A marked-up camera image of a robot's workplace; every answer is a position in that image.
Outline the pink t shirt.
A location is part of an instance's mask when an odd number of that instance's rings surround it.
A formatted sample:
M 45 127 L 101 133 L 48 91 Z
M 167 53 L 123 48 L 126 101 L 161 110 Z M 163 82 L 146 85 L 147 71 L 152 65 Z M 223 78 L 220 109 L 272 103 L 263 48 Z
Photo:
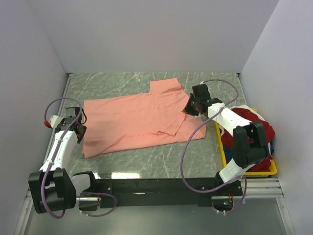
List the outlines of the pink t shirt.
M 189 96 L 177 78 L 152 81 L 148 93 L 86 100 L 85 158 L 185 142 L 203 123 L 183 112 Z

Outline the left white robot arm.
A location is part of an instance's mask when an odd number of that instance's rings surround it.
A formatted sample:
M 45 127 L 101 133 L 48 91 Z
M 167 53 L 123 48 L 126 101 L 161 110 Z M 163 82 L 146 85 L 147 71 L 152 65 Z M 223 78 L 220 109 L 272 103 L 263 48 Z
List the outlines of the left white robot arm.
M 74 147 L 82 141 L 87 130 L 83 114 L 83 109 L 69 107 L 66 108 L 64 117 L 52 116 L 45 122 L 55 130 L 53 145 L 40 170 L 28 177 L 37 213 L 72 209 L 76 198 L 82 193 L 87 197 L 97 193 L 98 185 L 91 171 L 76 173 L 70 177 L 66 170 Z

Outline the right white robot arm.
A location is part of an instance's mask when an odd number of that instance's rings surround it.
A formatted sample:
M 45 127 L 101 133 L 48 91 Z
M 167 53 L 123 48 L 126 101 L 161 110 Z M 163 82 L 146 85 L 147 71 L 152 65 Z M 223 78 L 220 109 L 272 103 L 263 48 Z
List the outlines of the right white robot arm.
M 192 93 L 183 109 L 185 114 L 203 114 L 219 124 L 232 137 L 233 157 L 218 173 L 215 191 L 226 195 L 232 189 L 231 182 L 242 176 L 248 169 L 269 157 L 269 147 L 264 125 L 250 121 L 236 114 L 218 98 L 211 98 L 204 83 L 192 87 Z

